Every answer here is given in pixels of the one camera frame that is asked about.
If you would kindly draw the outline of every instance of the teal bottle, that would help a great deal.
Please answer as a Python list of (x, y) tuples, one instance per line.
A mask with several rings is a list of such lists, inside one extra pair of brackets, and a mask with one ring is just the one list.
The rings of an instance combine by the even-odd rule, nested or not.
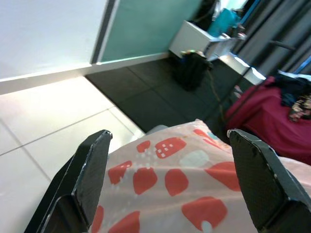
[(215, 21), (212, 22), (207, 33), (218, 37), (227, 32), (230, 27), (237, 27), (240, 20), (241, 18), (235, 12), (224, 8)]

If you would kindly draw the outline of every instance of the dark clothing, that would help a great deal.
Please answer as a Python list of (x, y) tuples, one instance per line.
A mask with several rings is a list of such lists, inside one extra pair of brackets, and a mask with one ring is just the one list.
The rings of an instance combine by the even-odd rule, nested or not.
[(300, 96), (311, 93), (311, 82), (304, 78), (291, 78), (282, 74), (275, 77), (275, 82), (269, 86), (278, 86), (281, 89), (281, 104), (292, 107)]
[(196, 52), (189, 52), (183, 56), (182, 63), (174, 74), (174, 78), (186, 90), (195, 90), (201, 85), (209, 62)]

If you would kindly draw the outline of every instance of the maroon fabric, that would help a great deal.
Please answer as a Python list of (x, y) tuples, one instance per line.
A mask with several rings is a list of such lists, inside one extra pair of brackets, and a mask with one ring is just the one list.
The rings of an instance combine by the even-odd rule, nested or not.
[[(266, 84), (274, 81), (268, 78)], [(226, 113), (231, 115), (255, 87), (247, 90)], [(311, 165), (311, 120), (288, 119), (289, 107), (281, 106), (280, 89), (262, 86), (232, 117), (228, 129), (250, 130), (268, 143), (280, 156)]]

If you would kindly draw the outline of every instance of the gray curtain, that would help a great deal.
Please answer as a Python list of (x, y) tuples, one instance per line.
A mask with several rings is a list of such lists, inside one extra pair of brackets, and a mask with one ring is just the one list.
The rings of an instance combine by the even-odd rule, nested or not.
[[(261, 0), (244, 23), (246, 41), (232, 50), (263, 75), (295, 72), (311, 56), (311, 1)], [(271, 45), (279, 41), (294, 48)], [(300, 73), (310, 74), (311, 64)]]

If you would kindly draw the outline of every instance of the strawberry print fabric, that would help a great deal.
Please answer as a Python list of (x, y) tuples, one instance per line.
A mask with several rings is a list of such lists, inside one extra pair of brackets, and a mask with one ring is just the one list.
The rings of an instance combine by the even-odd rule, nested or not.
[[(311, 166), (281, 158), (311, 194)], [(90, 233), (256, 233), (231, 147), (200, 120), (109, 155)]]

